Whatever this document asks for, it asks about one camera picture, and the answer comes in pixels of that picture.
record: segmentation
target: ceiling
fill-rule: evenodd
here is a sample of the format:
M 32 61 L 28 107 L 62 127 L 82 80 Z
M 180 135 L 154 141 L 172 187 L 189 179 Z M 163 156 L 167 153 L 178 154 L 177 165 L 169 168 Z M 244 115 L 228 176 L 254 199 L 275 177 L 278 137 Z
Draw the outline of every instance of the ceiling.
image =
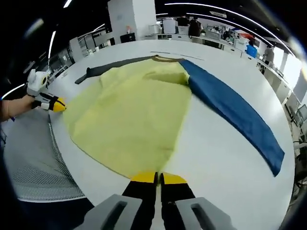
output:
M 27 0 L 19 1 L 18 3 L 14 1 L 6 1 L 4 3 L 2 9 L 5 9 L 9 14 L 1 15 L 1 21 L 3 22 L 2 32 L 4 31 L 4 34 L 9 36 L 4 36 L 2 33 L 2 39 L 7 37 L 6 45 L 3 46 L 2 51 L 6 50 L 7 57 L 9 57 L 8 60 L 10 58 L 21 57 L 25 62 L 28 62 L 37 59 L 43 53 L 47 55 L 53 31 L 57 32 L 51 55 L 67 47 L 69 40 L 72 38 L 92 31 L 103 23 L 106 24 L 107 28 L 110 28 L 107 10 L 108 0 L 72 0 L 69 7 L 63 9 L 65 2 L 66 0 L 50 0 L 48 2 L 44 0 Z M 194 5 L 165 6 L 165 3 L 172 2 L 202 3 L 226 8 L 257 21 L 282 40 L 287 40 L 288 38 L 288 34 L 281 27 L 281 23 L 274 22 L 268 16 L 268 13 L 253 0 L 155 0 L 156 13 L 167 12 L 169 16 L 181 16 L 187 12 L 210 15 L 209 11 L 212 11 L 211 8 Z M 295 20 L 300 17 L 297 15 L 300 8 L 291 10 L 289 5 L 280 1 L 278 4 L 274 0 L 265 0 L 264 2 L 296 34 L 302 35 L 302 32 L 300 32 L 302 30 L 299 29 L 300 25 Z M 239 16 L 228 12 L 226 12 L 226 15 L 229 21 L 255 31 L 261 36 L 271 37 L 270 34 L 255 26 L 255 24 Z M 20 37 L 38 18 L 42 18 L 44 24 L 33 35 L 31 41 L 24 46 L 24 43 L 20 43 Z M 18 44 L 22 45 L 24 52 L 21 52 L 21 46 L 18 46 Z

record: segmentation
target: mesh panel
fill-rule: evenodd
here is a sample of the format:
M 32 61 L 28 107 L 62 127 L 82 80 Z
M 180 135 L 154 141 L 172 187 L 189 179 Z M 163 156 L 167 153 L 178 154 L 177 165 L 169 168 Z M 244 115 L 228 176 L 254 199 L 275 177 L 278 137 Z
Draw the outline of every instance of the mesh panel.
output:
M 21 199 L 51 201 L 84 196 L 63 161 L 46 111 L 35 109 L 15 120 L 4 158 Z

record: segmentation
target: desk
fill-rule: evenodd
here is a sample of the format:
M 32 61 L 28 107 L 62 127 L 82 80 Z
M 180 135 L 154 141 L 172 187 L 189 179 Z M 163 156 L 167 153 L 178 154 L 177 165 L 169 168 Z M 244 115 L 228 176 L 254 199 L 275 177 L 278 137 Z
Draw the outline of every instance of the desk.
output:
M 259 113 L 285 152 L 281 171 L 273 177 L 257 150 L 227 121 L 193 96 L 178 137 L 177 151 L 164 171 L 186 179 L 194 195 L 205 197 L 228 214 L 237 230 L 278 229 L 286 214 L 294 181 L 291 132 L 272 87 L 256 67 L 246 65 L 240 57 L 182 41 L 129 42 L 107 47 L 72 65 L 66 70 L 66 76 L 60 75 L 50 85 L 50 92 L 66 98 L 69 103 L 98 80 L 95 77 L 80 85 L 74 84 L 87 67 L 155 54 L 188 59 L 225 82 Z M 63 159 L 88 199 L 96 206 L 114 193 L 121 194 L 129 180 L 74 145 L 62 114 L 50 112 L 50 116 Z

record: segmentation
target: white table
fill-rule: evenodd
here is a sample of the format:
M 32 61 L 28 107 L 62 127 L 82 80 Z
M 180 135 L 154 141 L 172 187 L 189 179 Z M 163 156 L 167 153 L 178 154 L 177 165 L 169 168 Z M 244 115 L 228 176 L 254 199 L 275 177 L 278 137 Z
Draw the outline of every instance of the white table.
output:
M 87 67 L 155 54 L 188 59 L 233 88 L 268 124 L 285 152 L 281 171 L 274 177 L 257 150 L 227 121 L 193 96 L 178 137 L 178 149 L 164 171 L 186 179 L 194 195 L 205 197 L 228 214 L 237 230 L 278 229 L 292 193 L 293 143 L 275 92 L 249 62 L 222 50 L 190 42 L 130 42 L 107 47 L 72 65 L 65 71 L 65 76 L 61 74 L 50 85 L 50 92 L 66 98 L 69 103 L 98 80 L 95 77 L 80 85 L 74 84 L 85 74 Z M 50 115 L 63 159 L 87 198 L 96 206 L 114 193 L 121 194 L 129 180 L 81 151 L 71 141 L 62 115 Z

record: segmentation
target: yellow fabric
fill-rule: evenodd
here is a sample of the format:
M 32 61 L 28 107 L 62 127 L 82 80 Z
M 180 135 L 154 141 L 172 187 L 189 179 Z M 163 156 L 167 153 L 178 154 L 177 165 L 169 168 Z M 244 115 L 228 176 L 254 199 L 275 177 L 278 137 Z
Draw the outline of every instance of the yellow fabric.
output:
M 109 70 L 67 105 L 71 139 L 128 178 L 160 171 L 174 152 L 190 102 L 188 77 L 177 62 L 151 59 Z

